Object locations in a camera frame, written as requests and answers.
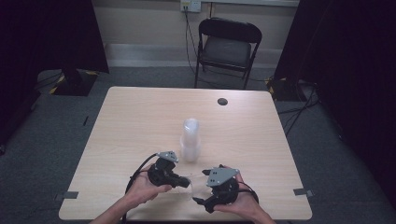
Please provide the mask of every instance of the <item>wall outlet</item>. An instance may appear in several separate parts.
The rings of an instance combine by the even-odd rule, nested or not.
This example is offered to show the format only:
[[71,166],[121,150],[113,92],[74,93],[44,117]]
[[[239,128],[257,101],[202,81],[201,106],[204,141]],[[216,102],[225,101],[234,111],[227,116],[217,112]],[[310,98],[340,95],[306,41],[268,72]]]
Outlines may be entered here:
[[201,1],[180,0],[180,11],[201,12]]

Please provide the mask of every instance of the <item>gray controller part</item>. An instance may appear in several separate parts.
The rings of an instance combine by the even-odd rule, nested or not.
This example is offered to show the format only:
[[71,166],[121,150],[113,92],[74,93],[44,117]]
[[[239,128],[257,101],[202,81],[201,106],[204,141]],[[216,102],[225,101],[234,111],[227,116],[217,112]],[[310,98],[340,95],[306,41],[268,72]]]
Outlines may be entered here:
[[178,162],[178,158],[174,151],[159,152],[157,153],[157,156],[167,161]]
[[220,186],[237,174],[239,174],[239,170],[236,169],[219,167],[213,168],[210,171],[210,175],[207,179],[206,185],[208,187]]

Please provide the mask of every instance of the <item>wooden table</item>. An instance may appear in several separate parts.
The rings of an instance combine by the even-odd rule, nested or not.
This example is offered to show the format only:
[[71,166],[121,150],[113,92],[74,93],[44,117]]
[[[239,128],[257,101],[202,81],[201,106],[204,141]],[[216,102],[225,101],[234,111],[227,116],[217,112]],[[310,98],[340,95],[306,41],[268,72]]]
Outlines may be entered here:
[[[227,105],[219,105],[225,98]],[[129,177],[151,154],[180,151],[184,119],[200,121],[201,156],[180,161],[174,172],[198,175],[228,165],[241,171],[273,219],[309,219],[311,208],[271,95],[266,91],[225,91],[113,87],[106,96],[68,191],[61,219],[94,219],[120,198]],[[128,213],[138,220],[240,220],[208,214],[193,200],[160,194]]]

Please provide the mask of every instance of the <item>handheld controller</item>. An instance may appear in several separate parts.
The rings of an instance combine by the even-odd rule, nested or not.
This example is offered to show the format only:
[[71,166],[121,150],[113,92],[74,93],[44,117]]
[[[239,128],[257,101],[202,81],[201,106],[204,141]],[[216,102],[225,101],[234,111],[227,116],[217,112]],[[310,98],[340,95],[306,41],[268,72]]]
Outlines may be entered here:
[[204,175],[208,175],[206,185],[212,188],[212,196],[206,200],[195,198],[193,199],[200,205],[205,207],[206,212],[213,213],[216,204],[227,204],[236,201],[239,192],[249,192],[253,195],[256,202],[259,198],[249,186],[249,189],[239,189],[239,183],[233,178],[239,173],[239,170],[225,168],[220,165],[210,170],[203,170]]
[[148,179],[155,186],[171,185],[172,188],[181,186],[186,188],[190,181],[188,178],[175,174],[172,170],[178,162],[177,156],[173,151],[160,152],[157,154],[160,158],[148,169]]

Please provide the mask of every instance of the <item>gray carpet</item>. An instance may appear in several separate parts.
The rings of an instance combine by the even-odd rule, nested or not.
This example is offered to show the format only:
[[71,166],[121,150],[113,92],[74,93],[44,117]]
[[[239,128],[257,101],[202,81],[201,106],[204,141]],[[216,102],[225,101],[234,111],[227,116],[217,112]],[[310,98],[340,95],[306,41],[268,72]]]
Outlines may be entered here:
[[[43,72],[39,80],[57,72]],[[253,69],[254,80],[247,89],[266,91],[260,80],[273,73],[274,69]],[[8,141],[6,155],[0,157],[0,223],[87,223],[61,221],[58,212],[62,203],[54,197],[68,189],[108,88],[193,86],[189,67],[111,68],[110,75],[96,79],[87,97],[50,95],[55,78],[37,85],[42,95],[35,110]],[[202,79],[221,85],[200,82],[199,88],[242,87],[239,77],[206,72]],[[307,96],[310,89],[304,87]],[[278,111],[303,105],[276,102]],[[280,115],[283,125],[288,124],[285,130],[293,114]],[[305,110],[288,134],[303,184],[316,194],[309,198],[313,217],[292,223],[396,223],[395,210],[361,160],[340,141],[336,127],[318,104]]]

